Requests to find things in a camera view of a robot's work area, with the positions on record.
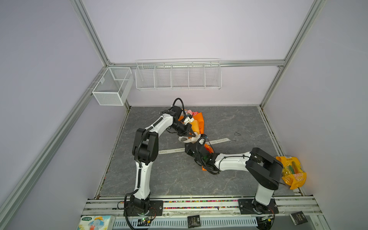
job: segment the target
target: black mounting plate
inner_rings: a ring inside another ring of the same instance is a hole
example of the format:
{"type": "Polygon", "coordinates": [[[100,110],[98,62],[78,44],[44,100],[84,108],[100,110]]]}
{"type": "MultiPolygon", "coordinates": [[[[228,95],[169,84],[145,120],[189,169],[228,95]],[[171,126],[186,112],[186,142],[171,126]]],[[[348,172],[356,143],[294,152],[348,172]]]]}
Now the black mounting plate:
{"type": "MultiPolygon", "coordinates": [[[[238,203],[239,203],[239,209],[240,209],[240,214],[257,214],[254,211],[254,206],[252,204],[252,201],[254,199],[239,199],[238,203]]],[[[271,208],[273,210],[273,213],[271,212],[271,210],[265,210],[263,214],[278,214],[279,213],[279,209],[276,206],[275,203],[275,199],[271,199],[270,200],[270,204],[268,205],[269,208],[271,208]]]]}
{"type": "MultiPolygon", "coordinates": [[[[163,210],[163,201],[150,201],[149,202],[149,207],[150,208],[155,208],[157,213],[156,216],[162,216],[162,210],[163,210]]],[[[127,201],[127,210],[126,210],[127,216],[141,216],[141,211],[139,211],[138,209],[134,208],[133,205],[127,201]]],[[[149,209],[149,213],[147,215],[144,216],[154,216],[155,215],[155,210],[154,209],[149,209]]]]}

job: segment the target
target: gray marble floor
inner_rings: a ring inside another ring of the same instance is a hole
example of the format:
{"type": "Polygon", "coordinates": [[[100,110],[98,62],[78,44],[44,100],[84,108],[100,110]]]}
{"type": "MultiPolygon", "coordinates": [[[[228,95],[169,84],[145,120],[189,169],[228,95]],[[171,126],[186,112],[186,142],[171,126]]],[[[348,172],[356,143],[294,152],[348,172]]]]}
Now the gray marble floor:
{"type": "MultiPolygon", "coordinates": [[[[124,196],[135,184],[135,162],[132,155],[134,135],[138,128],[152,124],[166,107],[132,107],[110,165],[101,196],[124,196]]],[[[188,107],[203,113],[205,134],[209,140],[229,138],[231,141],[213,145],[216,152],[244,153],[259,147],[275,156],[276,151],[255,106],[188,107]]],[[[183,148],[176,134],[164,132],[159,150],[183,148]]],[[[198,166],[184,152],[158,155],[151,172],[151,195],[246,195],[253,196],[258,183],[249,172],[222,171],[212,175],[198,166]]],[[[294,195],[280,185],[275,195],[294,195]]]]}

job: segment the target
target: white robotic arm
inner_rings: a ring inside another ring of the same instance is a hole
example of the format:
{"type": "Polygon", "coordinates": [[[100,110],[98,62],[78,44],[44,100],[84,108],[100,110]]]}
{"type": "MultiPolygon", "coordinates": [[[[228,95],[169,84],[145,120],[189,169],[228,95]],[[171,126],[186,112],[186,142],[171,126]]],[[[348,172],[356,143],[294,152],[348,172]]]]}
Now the white robotic arm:
{"type": "MultiPolygon", "coordinates": [[[[149,209],[149,181],[153,161],[158,155],[160,135],[171,127],[181,137],[195,137],[189,123],[193,118],[184,113],[184,118],[179,121],[182,112],[184,106],[181,109],[173,105],[170,109],[162,111],[161,116],[152,125],[145,129],[140,128],[136,132],[132,153],[136,161],[137,177],[130,204],[141,213],[147,213],[149,209]]],[[[272,195],[278,189],[281,179],[283,168],[281,162],[259,148],[253,148],[252,151],[242,154],[210,153],[204,146],[206,140],[207,136],[202,134],[195,143],[186,143],[185,152],[194,157],[195,162],[211,174],[219,174],[224,170],[249,171],[259,185],[255,199],[247,209],[250,213],[267,213],[272,195]]]]}

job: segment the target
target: snack package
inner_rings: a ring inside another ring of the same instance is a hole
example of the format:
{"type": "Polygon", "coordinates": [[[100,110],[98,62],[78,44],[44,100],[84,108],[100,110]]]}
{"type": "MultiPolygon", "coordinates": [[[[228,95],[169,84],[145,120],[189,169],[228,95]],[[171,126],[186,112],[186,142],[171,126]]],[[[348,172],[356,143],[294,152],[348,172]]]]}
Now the snack package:
{"type": "Polygon", "coordinates": [[[290,189],[294,190],[304,185],[307,173],[302,170],[298,158],[277,156],[276,159],[284,166],[282,169],[282,179],[287,185],[291,186],[290,189]]]}

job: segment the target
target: wire mesh basket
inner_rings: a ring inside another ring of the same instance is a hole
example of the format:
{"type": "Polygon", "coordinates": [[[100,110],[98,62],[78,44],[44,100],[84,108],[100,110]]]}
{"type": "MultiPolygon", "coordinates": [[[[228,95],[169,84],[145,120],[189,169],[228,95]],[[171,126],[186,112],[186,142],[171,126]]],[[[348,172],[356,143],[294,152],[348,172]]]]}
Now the wire mesh basket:
{"type": "Polygon", "coordinates": [[[133,81],[129,67],[108,67],[92,93],[100,105],[124,105],[133,81]]]}
{"type": "Polygon", "coordinates": [[[137,61],[135,80],[139,90],[220,89],[220,60],[154,63],[137,61]]]}

